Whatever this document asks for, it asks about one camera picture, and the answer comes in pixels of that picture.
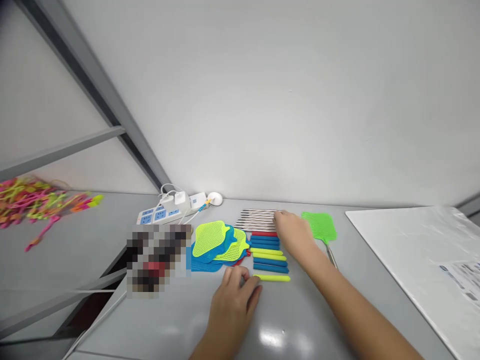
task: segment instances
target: plastic sheet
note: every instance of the plastic sheet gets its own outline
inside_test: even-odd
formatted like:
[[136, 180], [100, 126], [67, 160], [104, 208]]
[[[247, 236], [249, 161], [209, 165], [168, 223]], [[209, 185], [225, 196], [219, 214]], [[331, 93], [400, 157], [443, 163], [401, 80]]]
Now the plastic sheet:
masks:
[[480, 359], [480, 227], [454, 207], [346, 215], [454, 356]]

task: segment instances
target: metal shelf frame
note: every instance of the metal shelf frame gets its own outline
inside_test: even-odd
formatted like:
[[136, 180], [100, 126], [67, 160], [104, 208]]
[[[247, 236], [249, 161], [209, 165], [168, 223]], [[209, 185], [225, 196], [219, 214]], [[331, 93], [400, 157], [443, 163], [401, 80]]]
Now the metal shelf frame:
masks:
[[15, 0], [110, 129], [0, 164], [0, 182], [117, 137], [160, 192], [171, 183], [122, 98], [60, 0]]

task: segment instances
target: white power strip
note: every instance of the white power strip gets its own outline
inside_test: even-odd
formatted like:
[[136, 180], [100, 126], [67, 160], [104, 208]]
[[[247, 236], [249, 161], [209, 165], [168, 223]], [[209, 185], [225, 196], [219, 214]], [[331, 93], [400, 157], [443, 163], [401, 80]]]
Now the white power strip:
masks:
[[207, 196], [204, 192], [188, 197], [189, 203], [175, 204], [173, 200], [168, 201], [168, 207], [163, 205], [152, 207], [138, 213], [136, 220], [137, 225], [147, 224], [166, 224], [185, 216], [196, 213], [200, 207], [207, 201]]

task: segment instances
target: table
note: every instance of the table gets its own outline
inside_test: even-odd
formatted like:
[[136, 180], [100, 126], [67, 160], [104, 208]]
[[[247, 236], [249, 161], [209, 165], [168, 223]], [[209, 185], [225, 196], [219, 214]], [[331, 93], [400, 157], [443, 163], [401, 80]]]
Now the table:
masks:
[[[345, 215], [345, 211], [362, 208], [226, 199], [191, 223], [196, 227], [223, 220], [234, 225], [240, 211], [249, 208], [286, 209], [298, 215], [303, 211], [331, 214], [338, 238], [330, 246], [345, 277], [425, 359], [453, 360]], [[320, 241], [317, 244], [325, 251]], [[286, 256], [291, 282], [263, 283], [255, 316], [237, 359], [355, 359], [323, 297], [295, 260]], [[244, 265], [252, 272], [251, 258], [244, 260]], [[194, 272], [191, 277], [174, 278], [158, 299], [123, 299], [77, 347], [75, 355], [187, 359], [206, 328], [211, 298], [224, 270], [225, 267], [216, 273]], [[125, 291], [126, 279], [99, 316]]]
[[[47, 225], [46, 221], [30, 224], [24, 220], [0, 229], [0, 319], [51, 300], [64, 294], [63, 290], [76, 289], [100, 278], [126, 246], [139, 211], [158, 201], [155, 195], [103, 195], [98, 207], [64, 216], [27, 253], [24, 248]], [[67, 306], [2, 341], [50, 337], [76, 305]]]

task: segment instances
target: colorful plastic toy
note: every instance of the colorful plastic toy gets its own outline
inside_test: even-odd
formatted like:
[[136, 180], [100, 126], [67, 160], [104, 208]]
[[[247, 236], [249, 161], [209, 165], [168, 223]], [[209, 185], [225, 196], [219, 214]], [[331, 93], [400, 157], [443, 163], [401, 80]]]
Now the colorful plastic toy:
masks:
[[62, 216], [94, 208], [104, 198], [103, 195], [89, 196], [89, 192], [84, 192], [67, 198], [66, 191], [36, 177], [16, 177], [4, 181], [0, 183], [0, 229], [20, 224], [25, 218], [32, 224], [38, 220], [49, 220], [40, 235], [25, 248], [27, 252]]

